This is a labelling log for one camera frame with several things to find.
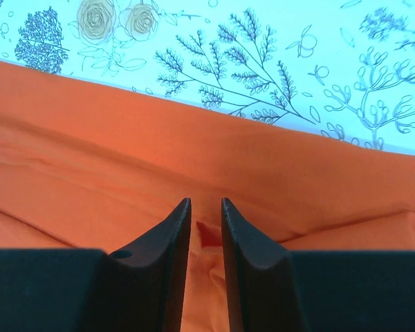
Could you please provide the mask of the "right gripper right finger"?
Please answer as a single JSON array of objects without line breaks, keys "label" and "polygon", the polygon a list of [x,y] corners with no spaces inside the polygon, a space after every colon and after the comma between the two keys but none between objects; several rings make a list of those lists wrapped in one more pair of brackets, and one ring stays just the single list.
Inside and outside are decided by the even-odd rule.
[{"label": "right gripper right finger", "polygon": [[291,251],[221,214],[231,331],[415,331],[415,251]]}]

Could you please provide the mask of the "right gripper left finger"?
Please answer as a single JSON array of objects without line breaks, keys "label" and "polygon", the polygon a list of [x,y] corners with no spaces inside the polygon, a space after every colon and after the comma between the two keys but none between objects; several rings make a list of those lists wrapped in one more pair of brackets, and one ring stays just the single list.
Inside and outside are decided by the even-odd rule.
[{"label": "right gripper left finger", "polygon": [[0,331],[179,331],[192,205],[112,252],[0,249]]}]

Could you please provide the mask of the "orange t-shirt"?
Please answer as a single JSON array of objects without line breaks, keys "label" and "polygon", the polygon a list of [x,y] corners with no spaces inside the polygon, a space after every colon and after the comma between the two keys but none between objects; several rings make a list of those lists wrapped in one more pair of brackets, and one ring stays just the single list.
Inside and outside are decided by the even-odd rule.
[{"label": "orange t-shirt", "polygon": [[224,197],[291,250],[415,250],[415,156],[0,62],[0,247],[111,252],[185,197],[184,331],[229,329]]}]

